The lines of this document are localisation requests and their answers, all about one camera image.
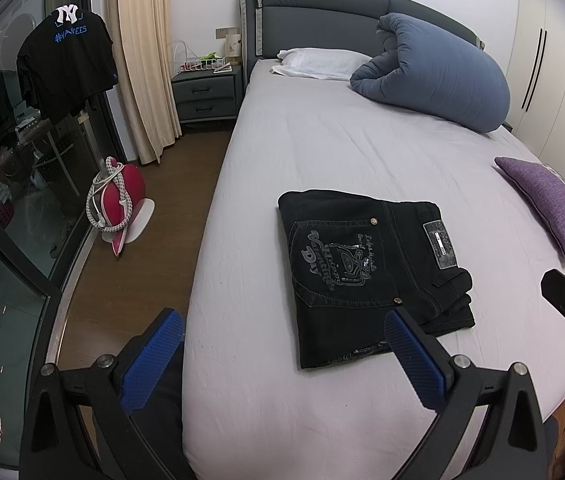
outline nightstand drawer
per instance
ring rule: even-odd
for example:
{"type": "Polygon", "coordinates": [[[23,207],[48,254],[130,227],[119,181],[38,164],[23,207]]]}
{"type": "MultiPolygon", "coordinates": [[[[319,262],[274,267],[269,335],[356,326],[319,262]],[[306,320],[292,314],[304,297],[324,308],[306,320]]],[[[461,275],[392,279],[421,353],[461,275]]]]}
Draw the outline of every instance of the nightstand drawer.
{"type": "Polygon", "coordinates": [[[202,101],[176,103],[176,109],[178,110],[178,119],[181,121],[236,116],[236,102],[233,97],[231,99],[204,99],[202,101]]]}
{"type": "Polygon", "coordinates": [[[171,84],[176,103],[198,101],[200,99],[218,99],[234,96],[234,78],[232,76],[206,77],[193,81],[179,81],[171,84]]]}

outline metal rivet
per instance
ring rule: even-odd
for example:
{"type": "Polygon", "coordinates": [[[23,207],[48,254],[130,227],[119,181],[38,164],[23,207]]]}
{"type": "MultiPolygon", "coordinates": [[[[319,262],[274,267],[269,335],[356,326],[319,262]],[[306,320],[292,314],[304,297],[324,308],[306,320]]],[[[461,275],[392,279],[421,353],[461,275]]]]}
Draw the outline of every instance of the metal rivet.
{"type": "Polygon", "coordinates": [[[453,363],[458,368],[469,368],[471,361],[466,355],[458,354],[458,355],[453,357],[453,363]]]}
{"type": "Polygon", "coordinates": [[[99,368],[109,368],[114,363],[114,356],[111,354],[102,354],[97,360],[99,368]]]}
{"type": "Polygon", "coordinates": [[[53,374],[53,365],[51,363],[47,363],[45,365],[42,365],[40,367],[40,374],[42,376],[50,376],[51,374],[53,374]]]}
{"type": "Polygon", "coordinates": [[[527,366],[522,363],[514,363],[514,372],[518,375],[527,375],[527,366]]]}

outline wall outlet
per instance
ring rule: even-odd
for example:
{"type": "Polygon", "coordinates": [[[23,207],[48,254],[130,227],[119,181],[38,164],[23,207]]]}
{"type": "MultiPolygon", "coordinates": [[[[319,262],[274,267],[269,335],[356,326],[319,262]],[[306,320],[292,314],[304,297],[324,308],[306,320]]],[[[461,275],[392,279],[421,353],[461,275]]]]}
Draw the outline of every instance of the wall outlet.
{"type": "Polygon", "coordinates": [[[237,34],[238,27],[223,27],[216,29],[216,39],[217,40],[224,40],[230,34],[237,34]]]}

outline folded black jeans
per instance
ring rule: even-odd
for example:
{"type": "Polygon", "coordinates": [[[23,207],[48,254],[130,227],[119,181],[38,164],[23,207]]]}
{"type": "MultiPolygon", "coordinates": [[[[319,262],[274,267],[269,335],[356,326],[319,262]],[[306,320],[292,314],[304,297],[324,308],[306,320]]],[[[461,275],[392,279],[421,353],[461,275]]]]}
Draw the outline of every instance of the folded black jeans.
{"type": "Polygon", "coordinates": [[[390,351],[385,315],[402,305],[432,335],[474,326],[471,276],[442,268],[424,226],[430,202],[331,190],[278,199],[287,234],[302,368],[390,351]]]}

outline white pillow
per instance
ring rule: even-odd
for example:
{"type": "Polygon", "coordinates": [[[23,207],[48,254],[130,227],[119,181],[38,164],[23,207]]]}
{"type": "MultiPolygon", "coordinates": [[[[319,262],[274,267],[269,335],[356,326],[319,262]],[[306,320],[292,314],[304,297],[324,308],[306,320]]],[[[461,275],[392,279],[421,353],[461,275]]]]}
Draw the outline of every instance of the white pillow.
{"type": "Polygon", "coordinates": [[[352,73],[371,59],[360,52],[330,48],[281,50],[278,58],[282,63],[271,67],[271,73],[339,81],[349,81],[352,73]]]}

